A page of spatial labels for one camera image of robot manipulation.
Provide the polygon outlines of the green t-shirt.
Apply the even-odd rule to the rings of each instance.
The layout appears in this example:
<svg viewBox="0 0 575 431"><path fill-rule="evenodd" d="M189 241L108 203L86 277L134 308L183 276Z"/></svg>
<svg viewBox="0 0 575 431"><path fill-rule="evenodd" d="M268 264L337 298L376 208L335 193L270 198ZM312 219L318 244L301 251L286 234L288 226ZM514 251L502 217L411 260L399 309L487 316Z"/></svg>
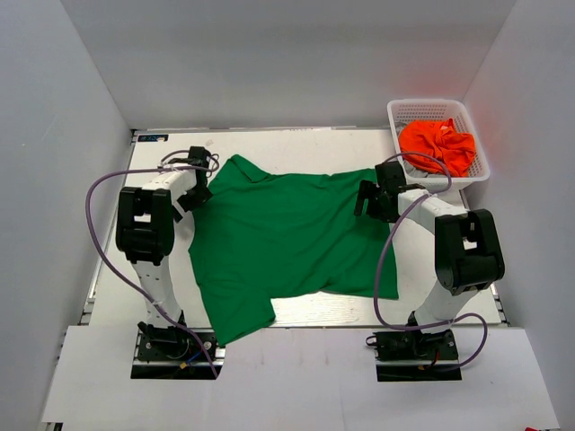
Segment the green t-shirt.
<svg viewBox="0 0 575 431"><path fill-rule="evenodd" d="M275 321L273 301L319 291L373 297L388 224L354 216L358 186L372 169L272 174L241 155L209 183L193 214L190 261L217 341L228 344ZM399 296L387 252L379 297Z"/></svg>

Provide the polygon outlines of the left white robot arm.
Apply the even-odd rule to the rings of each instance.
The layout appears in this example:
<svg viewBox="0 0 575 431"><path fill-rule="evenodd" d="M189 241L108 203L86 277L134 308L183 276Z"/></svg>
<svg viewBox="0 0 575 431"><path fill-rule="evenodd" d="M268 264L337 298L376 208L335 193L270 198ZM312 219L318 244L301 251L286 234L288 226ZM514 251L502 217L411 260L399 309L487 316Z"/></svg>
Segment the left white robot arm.
<svg viewBox="0 0 575 431"><path fill-rule="evenodd" d="M207 174L206 167L180 165L141 187L127 186L119 193L116 246L132 265L137 287L147 300L146 323L168 328L158 345L171 358L188 352L190 336L173 327L183 325L185 317L173 290L169 256L176 240L175 226L212 197Z"/></svg>

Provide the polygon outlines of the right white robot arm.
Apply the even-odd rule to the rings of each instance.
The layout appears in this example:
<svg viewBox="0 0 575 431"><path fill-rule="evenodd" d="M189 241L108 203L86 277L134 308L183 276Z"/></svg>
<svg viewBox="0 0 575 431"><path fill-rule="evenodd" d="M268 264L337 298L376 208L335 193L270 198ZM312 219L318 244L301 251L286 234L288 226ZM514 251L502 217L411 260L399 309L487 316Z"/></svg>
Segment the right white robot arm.
<svg viewBox="0 0 575 431"><path fill-rule="evenodd" d="M376 181L362 180L354 215L367 214L393 227L376 264L373 305L379 322L389 330L409 331L407 350L424 358L438 347L436 333L471 317L459 313L479 292L503 278L505 263L493 215L486 209L454 206L420 184L409 184L400 163L376 166ZM412 313L413 324L385 321L379 309L383 264L401 223L411 220L434 236L435 285Z"/></svg>

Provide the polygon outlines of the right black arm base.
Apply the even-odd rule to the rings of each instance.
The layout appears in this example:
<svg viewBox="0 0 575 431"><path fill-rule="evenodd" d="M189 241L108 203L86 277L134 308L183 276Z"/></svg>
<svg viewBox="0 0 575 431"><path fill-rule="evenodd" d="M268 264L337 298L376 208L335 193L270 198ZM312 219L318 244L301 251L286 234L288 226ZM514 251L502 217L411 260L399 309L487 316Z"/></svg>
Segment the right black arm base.
<svg viewBox="0 0 575 431"><path fill-rule="evenodd" d="M456 382L462 380L452 330L378 331L366 338L375 350L379 383Z"/></svg>

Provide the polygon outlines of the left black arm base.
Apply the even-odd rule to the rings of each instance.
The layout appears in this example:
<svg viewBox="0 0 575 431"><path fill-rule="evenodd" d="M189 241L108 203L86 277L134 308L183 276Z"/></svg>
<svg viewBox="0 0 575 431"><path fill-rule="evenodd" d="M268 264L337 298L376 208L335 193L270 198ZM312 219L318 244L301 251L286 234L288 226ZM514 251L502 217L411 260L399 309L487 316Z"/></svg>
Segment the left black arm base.
<svg viewBox="0 0 575 431"><path fill-rule="evenodd" d="M215 380L225 359L225 349L212 330L189 332L175 327L138 325L130 378L133 380Z"/></svg>

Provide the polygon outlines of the blue label sticker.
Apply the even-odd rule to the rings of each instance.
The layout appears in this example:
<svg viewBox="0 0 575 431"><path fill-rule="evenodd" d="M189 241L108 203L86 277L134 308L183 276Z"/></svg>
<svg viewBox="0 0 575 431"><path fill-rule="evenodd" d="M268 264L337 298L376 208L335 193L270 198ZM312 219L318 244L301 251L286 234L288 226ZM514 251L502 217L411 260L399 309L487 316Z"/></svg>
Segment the blue label sticker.
<svg viewBox="0 0 575 431"><path fill-rule="evenodd" d="M169 139L168 134L147 134L147 135L139 135L137 137L138 142L166 142Z"/></svg>

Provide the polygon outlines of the white plastic basket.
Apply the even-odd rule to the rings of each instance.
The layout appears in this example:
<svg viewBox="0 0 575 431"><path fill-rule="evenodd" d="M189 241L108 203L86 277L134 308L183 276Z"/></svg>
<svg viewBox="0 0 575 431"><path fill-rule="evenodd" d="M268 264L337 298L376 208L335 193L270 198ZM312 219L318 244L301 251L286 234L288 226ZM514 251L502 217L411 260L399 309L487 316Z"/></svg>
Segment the white plastic basket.
<svg viewBox="0 0 575 431"><path fill-rule="evenodd" d="M439 193L452 178L461 190L487 180L490 169L465 106L443 99L405 99L387 104L396 153L409 183Z"/></svg>

